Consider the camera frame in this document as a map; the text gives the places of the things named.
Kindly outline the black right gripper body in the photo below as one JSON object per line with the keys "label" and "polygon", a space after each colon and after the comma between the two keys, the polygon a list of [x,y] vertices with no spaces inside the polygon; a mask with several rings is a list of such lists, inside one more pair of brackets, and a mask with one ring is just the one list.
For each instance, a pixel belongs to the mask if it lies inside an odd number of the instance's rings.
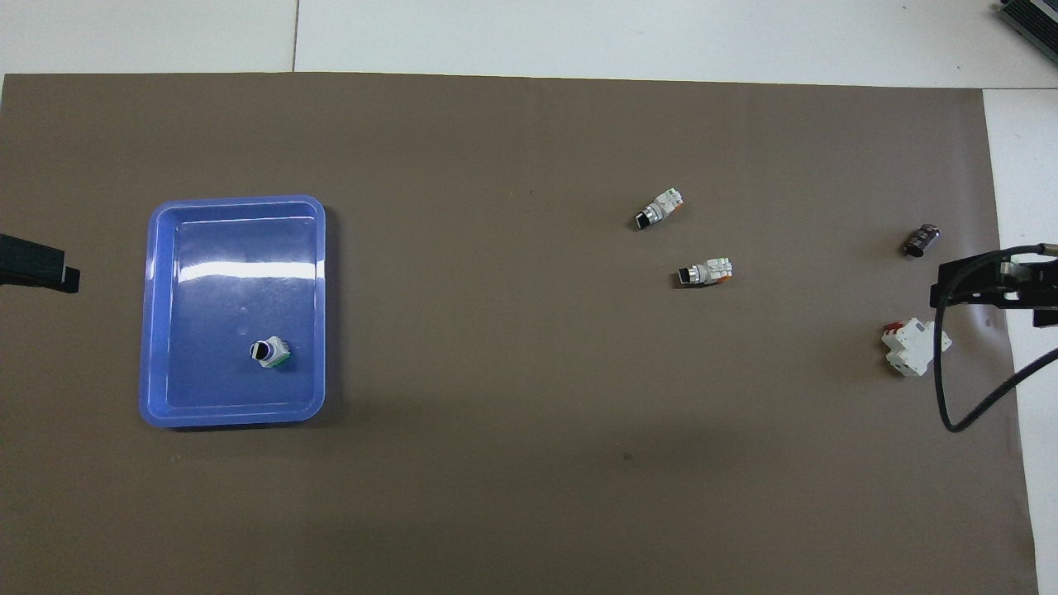
{"label": "black right gripper body", "polygon": [[1002,309],[1057,309],[1057,259],[1020,262],[1020,254],[1004,257]]}

